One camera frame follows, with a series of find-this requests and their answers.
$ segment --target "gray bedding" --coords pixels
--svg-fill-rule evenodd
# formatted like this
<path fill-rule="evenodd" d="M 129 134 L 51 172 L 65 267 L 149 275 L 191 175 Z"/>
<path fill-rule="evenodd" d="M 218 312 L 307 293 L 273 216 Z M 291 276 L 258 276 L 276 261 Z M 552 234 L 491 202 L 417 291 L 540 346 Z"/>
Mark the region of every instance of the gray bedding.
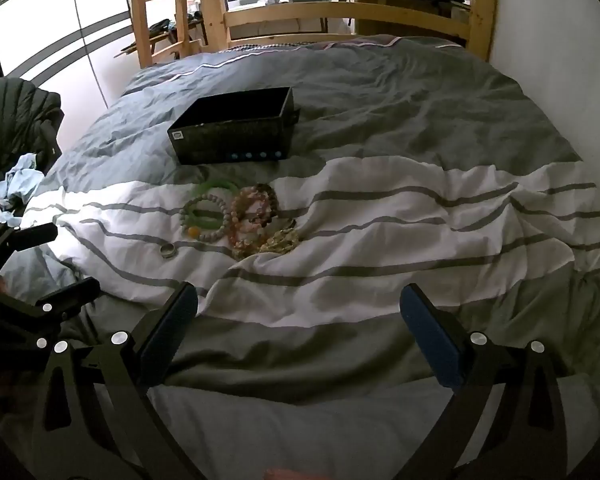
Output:
<path fill-rule="evenodd" d="M 178 165 L 166 130 L 193 100 L 270 86 L 293 87 L 301 107 L 288 160 Z M 238 262 L 226 240 L 187 238 L 179 209 L 208 178 L 270 183 L 301 245 Z M 47 221 L 58 240 L 14 256 L 4 277 L 29 299 L 99 279 L 103 297 L 62 329 L 76 345 L 131 330 L 182 280 L 198 288 L 201 313 L 152 399 L 210 479 L 282 466 L 362 480 L 369 463 L 391 478 L 450 395 L 398 313 L 409 282 L 467 330 L 560 355 L 571 466 L 600 434 L 596 187 L 515 81 L 445 41 L 252 48 L 144 70 L 29 203 L 23 225 Z M 178 247 L 168 262 L 165 242 Z M 25 397 L 3 431 L 26 428 Z M 26 462 L 26 430 L 10 435 Z"/>

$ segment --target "open box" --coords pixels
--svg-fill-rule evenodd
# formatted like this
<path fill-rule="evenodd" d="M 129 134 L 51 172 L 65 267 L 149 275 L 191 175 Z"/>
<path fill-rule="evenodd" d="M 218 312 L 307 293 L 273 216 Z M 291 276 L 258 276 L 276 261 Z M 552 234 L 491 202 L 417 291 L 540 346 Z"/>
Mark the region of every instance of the open box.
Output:
<path fill-rule="evenodd" d="M 168 134 L 181 164 L 280 160 L 298 118 L 291 88 L 264 88 L 202 97 Z"/>

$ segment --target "screw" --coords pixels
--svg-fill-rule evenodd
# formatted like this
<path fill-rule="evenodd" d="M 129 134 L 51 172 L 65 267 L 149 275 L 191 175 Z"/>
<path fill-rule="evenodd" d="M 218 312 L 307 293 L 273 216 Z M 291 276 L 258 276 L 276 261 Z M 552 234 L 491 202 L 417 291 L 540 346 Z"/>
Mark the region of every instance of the screw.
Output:
<path fill-rule="evenodd" d="M 114 345 L 122 345 L 126 343 L 127 339 L 129 339 L 129 334 L 127 334 L 126 332 L 116 332 L 114 335 L 111 336 L 111 342 Z"/>
<path fill-rule="evenodd" d="M 538 354 L 541 354 L 542 352 L 544 352 L 544 345 L 541 342 L 539 342 L 539 341 L 533 341 L 531 343 L 531 349 L 534 352 L 536 352 Z"/>
<path fill-rule="evenodd" d="M 54 352 L 56 352 L 56 354 L 61 354 L 67 348 L 69 348 L 69 344 L 67 343 L 67 341 L 58 341 L 56 343 L 56 346 L 54 346 Z"/>
<path fill-rule="evenodd" d="M 474 332 L 471 334 L 471 342 L 474 345 L 486 345 L 487 344 L 487 336 L 485 336 L 484 334 L 480 333 L 480 332 Z"/>

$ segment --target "wooden ladder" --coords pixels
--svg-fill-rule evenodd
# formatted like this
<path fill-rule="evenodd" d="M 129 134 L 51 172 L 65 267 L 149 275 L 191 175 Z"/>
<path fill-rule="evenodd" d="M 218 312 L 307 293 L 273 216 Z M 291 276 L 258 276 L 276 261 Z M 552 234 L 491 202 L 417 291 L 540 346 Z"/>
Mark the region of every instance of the wooden ladder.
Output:
<path fill-rule="evenodd" d="M 187 16 L 187 0 L 176 0 L 176 29 L 178 38 L 176 43 L 151 53 L 149 38 L 149 25 L 146 22 L 146 3 L 151 0 L 131 0 L 131 21 L 136 37 L 136 48 L 138 50 L 138 61 L 141 68 L 151 66 L 158 59 L 177 52 L 180 58 L 202 52 L 200 40 L 189 39 L 189 19 Z"/>

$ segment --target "wooden bed frame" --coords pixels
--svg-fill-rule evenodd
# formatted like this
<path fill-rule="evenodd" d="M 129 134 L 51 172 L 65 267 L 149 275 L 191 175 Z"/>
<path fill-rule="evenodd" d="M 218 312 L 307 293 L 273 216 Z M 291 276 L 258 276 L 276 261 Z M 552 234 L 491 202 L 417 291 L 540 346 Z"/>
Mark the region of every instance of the wooden bed frame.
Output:
<path fill-rule="evenodd" d="M 180 57 L 200 52 L 218 52 L 242 44 L 295 43 L 300 41 L 345 41 L 353 34 L 278 34 L 232 40 L 230 28 L 247 23 L 307 18 L 353 18 L 377 22 L 399 23 L 424 28 L 433 33 L 445 34 L 466 41 L 466 49 L 483 60 L 489 59 L 493 38 L 497 0 L 471 0 L 469 22 L 437 16 L 420 10 L 379 4 L 352 2 L 288 3 L 255 9 L 225 10 L 224 0 L 200 0 L 206 27 L 207 45 L 200 40 L 190 41 L 187 23 L 187 0 L 176 0 L 177 42 L 155 54 L 151 52 L 146 19 L 146 2 L 132 1 L 132 22 L 138 59 L 142 68 L 151 66 L 164 56 L 179 53 Z"/>

